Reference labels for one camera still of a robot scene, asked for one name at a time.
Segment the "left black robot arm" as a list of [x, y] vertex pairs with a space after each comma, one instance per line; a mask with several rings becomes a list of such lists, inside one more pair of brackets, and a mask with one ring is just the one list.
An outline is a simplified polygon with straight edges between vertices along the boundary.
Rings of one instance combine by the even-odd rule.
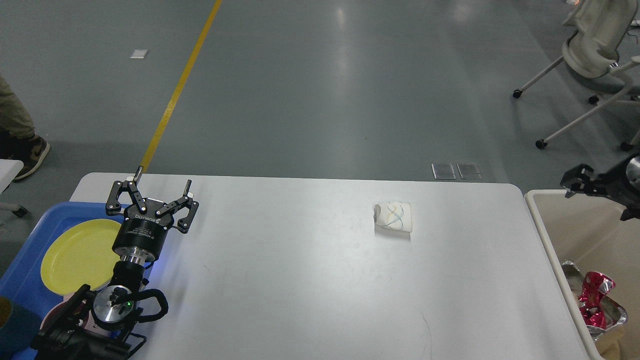
[[105, 203], [106, 215], [123, 218], [112, 245], [119, 257], [112, 278], [98, 290], [83, 284], [45, 321], [30, 344], [37, 360], [129, 360], [147, 341], [135, 326], [169, 312], [165, 294], [147, 287], [146, 271], [160, 259], [171, 229], [189, 232], [199, 202], [190, 179], [172, 202], [142, 196], [143, 169], [115, 181]]

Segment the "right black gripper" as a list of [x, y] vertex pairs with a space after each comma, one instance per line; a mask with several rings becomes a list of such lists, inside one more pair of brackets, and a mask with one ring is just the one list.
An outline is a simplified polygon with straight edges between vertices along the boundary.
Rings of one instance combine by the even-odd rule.
[[565, 190], [564, 197], [570, 199], [576, 194], [610, 198], [625, 206], [620, 221], [640, 219], [640, 156], [624, 158], [608, 171], [595, 175], [594, 169], [587, 164], [579, 164], [567, 170], [560, 180]]

